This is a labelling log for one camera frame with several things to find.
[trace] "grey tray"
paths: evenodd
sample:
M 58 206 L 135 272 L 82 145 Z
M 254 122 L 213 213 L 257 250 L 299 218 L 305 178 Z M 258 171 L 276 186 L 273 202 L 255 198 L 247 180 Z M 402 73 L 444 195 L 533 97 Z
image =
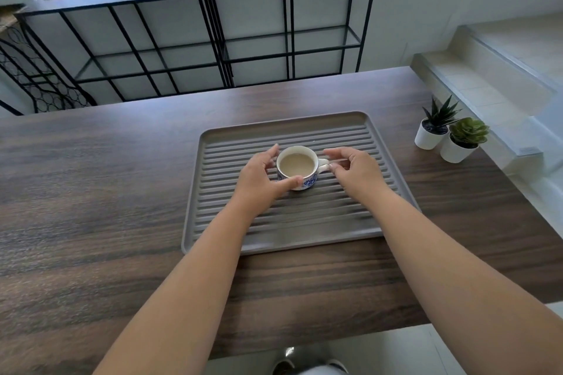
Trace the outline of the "grey tray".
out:
M 418 209 L 381 136 L 365 113 L 337 113 L 211 129 L 199 139 L 182 237 L 184 253 L 229 201 L 239 172 L 251 156 L 275 143 L 280 149 L 304 145 L 319 157 L 329 147 L 365 150 L 377 160 L 391 189 Z M 269 176 L 275 179 L 275 169 L 269 170 Z M 334 175 L 327 172 L 319 174 L 313 187 L 289 192 L 258 216 L 244 238 L 242 253 L 279 251 L 381 234 L 368 210 L 349 198 Z

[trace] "potted plant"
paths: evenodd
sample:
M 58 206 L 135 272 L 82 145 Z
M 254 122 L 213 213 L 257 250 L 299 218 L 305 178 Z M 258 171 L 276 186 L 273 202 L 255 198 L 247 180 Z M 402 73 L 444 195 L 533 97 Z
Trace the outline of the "potted plant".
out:
M 479 144 L 486 143 L 489 127 L 480 120 L 465 117 L 450 126 L 450 136 L 440 155 L 450 163 L 460 163 L 475 151 Z
M 454 116 L 461 111 L 455 109 L 458 103 L 450 107 L 451 100 L 452 96 L 450 95 L 439 109 L 436 100 L 432 97 L 432 113 L 429 113 L 426 108 L 422 107 L 426 113 L 426 118 L 420 122 L 417 136 L 414 138 L 414 144 L 424 150 L 432 150 L 446 136 L 447 126 L 457 122 Z

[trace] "succulent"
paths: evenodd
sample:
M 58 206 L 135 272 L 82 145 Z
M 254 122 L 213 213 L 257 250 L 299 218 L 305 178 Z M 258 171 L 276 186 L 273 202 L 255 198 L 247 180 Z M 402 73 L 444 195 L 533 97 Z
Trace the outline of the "succulent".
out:
M 487 141 L 489 127 L 480 120 L 465 117 L 450 126 L 454 142 L 475 146 Z
M 432 113 L 426 108 L 422 107 L 426 113 L 428 121 L 426 122 L 425 129 L 433 134 L 445 134 L 447 132 L 447 125 L 457 122 L 454 116 L 461 110 L 456 110 L 458 103 L 450 106 L 452 96 L 450 95 L 441 108 L 438 108 L 436 100 L 432 97 Z

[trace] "sneaker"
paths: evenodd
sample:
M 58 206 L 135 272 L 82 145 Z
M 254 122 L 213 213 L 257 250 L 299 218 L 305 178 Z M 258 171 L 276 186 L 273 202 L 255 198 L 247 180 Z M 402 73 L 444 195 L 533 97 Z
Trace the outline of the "sneaker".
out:
M 340 369 L 342 372 L 344 373 L 349 373 L 348 369 L 346 369 L 346 367 L 342 364 L 342 362 L 339 362 L 336 359 L 330 359 L 327 361 L 327 365 L 329 366 L 333 366 L 336 369 Z
M 276 363 L 272 370 L 272 375 L 289 375 L 294 369 L 295 365 L 291 360 L 283 359 Z

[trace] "teacup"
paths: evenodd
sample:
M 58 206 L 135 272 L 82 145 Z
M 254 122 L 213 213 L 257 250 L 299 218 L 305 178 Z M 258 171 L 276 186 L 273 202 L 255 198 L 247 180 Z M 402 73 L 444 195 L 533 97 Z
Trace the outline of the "teacup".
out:
M 301 175 L 303 177 L 303 185 L 292 188 L 292 190 L 306 190 L 315 183 L 317 176 L 321 172 L 328 171 L 329 163 L 327 159 L 319 159 L 310 148 L 302 145 L 287 147 L 279 154 L 276 160 L 278 179 L 282 180 L 295 175 Z

